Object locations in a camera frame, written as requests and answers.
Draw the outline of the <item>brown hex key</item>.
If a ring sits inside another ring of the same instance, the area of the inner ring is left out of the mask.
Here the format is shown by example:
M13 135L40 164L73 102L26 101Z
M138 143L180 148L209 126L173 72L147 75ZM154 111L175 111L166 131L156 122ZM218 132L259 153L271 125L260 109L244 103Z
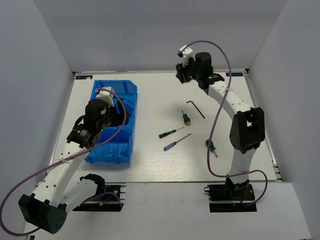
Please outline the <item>brown hex key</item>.
M203 119L206 119L206 117L204 116L204 114L200 111L200 109L196 106L196 104L192 101L192 100L188 100L186 102L186 104L192 104L195 109L199 112L199 114L202 116Z

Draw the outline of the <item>black green precision screwdriver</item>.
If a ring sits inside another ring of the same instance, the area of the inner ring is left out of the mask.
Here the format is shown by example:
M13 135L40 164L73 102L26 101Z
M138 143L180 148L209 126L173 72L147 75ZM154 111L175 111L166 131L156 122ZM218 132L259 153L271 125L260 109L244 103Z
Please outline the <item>black green precision screwdriver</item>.
M158 135L158 137L159 137L160 139L165 138L165 137L167 137L167 136L169 136L169 135L171 135L171 134L173 134L173 133L175 133L175 132L177 132L177 131L179 131L179 130L181 130L181 129L183 129L183 128L184 128L184 127L181 127L181 128L178 128L178 129L173 129L173 130L170 130L170 131L161 133L161 134Z

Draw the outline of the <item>blue red screwdriver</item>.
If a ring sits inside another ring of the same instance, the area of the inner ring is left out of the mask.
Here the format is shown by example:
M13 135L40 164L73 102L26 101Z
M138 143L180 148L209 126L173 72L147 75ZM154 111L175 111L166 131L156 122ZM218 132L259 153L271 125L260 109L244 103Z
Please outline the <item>blue red screwdriver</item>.
M191 135L191 134L189 133L189 134L187 134L186 136L182 137L181 139L179 139L179 140L177 140L177 141L174 141L174 142L166 145L166 146L163 148L163 151L166 152L166 151L172 149L177 143L183 141L184 139L186 139L186 138L189 137L190 135Z

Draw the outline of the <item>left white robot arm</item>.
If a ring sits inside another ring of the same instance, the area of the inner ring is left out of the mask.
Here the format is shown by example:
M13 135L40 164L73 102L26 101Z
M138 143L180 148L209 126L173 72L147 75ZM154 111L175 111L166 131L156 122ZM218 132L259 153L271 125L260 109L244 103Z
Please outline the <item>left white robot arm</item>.
M26 222L50 234L56 234L64 225L69 212L86 201L99 200L106 196L105 180L90 173L80 178L76 186L67 190L74 173L95 149L101 147L103 131L108 127L123 128L129 121L123 98L114 103L112 98L92 99L85 107L66 139L71 151L48 169L30 195L22 195L18 206Z

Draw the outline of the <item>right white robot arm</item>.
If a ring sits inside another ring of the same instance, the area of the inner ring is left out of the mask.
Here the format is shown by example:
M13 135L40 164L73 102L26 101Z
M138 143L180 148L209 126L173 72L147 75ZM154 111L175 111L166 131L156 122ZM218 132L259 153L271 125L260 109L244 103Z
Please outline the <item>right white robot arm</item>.
M200 89L216 100L232 120L229 139L233 158L226 176L226 195L236 200L249 185L249 171L256 149L265 140L265 115L260 107L250 107L228 87L224 77L214 73L208 52L193 54L191 48L178 54L182 63L176 65L181 83L195 80Z

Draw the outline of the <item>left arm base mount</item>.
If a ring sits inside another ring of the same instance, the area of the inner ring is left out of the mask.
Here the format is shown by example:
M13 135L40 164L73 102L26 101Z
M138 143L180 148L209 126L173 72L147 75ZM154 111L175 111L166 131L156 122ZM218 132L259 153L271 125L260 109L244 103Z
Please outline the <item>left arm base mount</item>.
M125 204L126 184L105 184L90 200L73 209L74 212L114 212L118 213Z

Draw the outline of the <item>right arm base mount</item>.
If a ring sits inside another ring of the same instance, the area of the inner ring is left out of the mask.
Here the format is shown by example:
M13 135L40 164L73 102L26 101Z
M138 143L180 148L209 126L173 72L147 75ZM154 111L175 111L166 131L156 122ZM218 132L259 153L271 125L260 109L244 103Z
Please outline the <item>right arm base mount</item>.
M227 178L224 184L210 184L204 187L208 194L211 213L249 213L257 212L256 198L250 181L234 185Z

